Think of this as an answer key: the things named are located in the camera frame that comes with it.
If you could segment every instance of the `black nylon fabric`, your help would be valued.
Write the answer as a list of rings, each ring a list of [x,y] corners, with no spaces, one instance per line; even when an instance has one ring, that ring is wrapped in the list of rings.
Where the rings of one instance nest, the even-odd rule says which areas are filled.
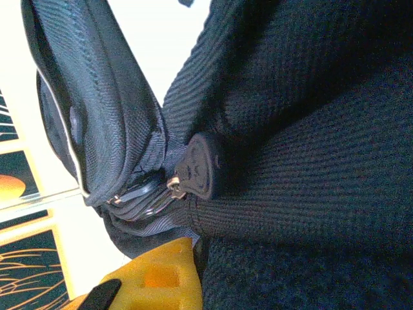
[[[127,222],[117,218],[106,205],[95,210],[102,217],[110,239],[129,258],[150,251],[164,243],[180,237],[192,239],[192,245],[199,236],[189,228],[188,215],[181,201],[174,202],[150,220]]]
[[[161,168],[166,138],[160,107],[106,1],[32,4],[61,76],[59,87],[68,89],[68,102],[59,103],[66,121],[70,106],[81,111],[84,144],[77,151],[90,192],[86,203],[99,205],[134,178]]]

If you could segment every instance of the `zipper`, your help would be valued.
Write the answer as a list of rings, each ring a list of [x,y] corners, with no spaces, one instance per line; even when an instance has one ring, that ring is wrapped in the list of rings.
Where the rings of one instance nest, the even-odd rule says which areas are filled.
[[[157,215],[162,210],[167,208],[172,202],[176,200],[184,199],[186,192],[183,192],[179,188],[179,178],[175,175],[170,178],[166,186],[160,184],[161,178],[157,175],[151,177],[144,185],[135,185],[128,189],[124,194],[114,196],[107,203],[122,207],[122,204],[129,202],[130,200],[141,198],[138,201],[131,201],[132,204],[139,205],[142,201],[145,201],[150,197],[149,202],[139,211],[135,216],[127,219],[129,222],[136,220],[145,220],[151,216]],[[165,186],[165,188],[158,194],[156,189],[159,186]]]

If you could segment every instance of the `white wall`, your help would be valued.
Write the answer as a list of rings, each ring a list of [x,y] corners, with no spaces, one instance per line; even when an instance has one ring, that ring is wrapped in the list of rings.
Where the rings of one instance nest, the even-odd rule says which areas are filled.
[[[164,96],[190,55],[209,13],[210,0],[187,8],[178,0],[108,0],[156,98]]]

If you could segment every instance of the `yellow plastic object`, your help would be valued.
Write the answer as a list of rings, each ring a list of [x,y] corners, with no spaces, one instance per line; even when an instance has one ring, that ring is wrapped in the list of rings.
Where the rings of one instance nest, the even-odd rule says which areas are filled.
[[[109,310],[202,309],[201,283],[190,238],[180,238],[142,254],[101,283],[111,279],[120,279],[122,286]]]

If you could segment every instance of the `black knit fabric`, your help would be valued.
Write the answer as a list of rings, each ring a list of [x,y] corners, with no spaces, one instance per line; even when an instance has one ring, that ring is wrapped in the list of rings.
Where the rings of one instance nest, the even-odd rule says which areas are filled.
[[[413,309],[412,262],[394,253],[216,239],[203,276],[204,309]]]
[[[226,14],[249,12],[250,2],[224,2],[212,2],[165,99],[179,137],[213,132],[228,152],[228,189],[188,199],[192,227],[214,237],[411,248],[410,3],[269,2],[255,17],[237,15],[235,26]]]
[[[412,248],[412,55],[272,136],[216,200],[202,235]]]

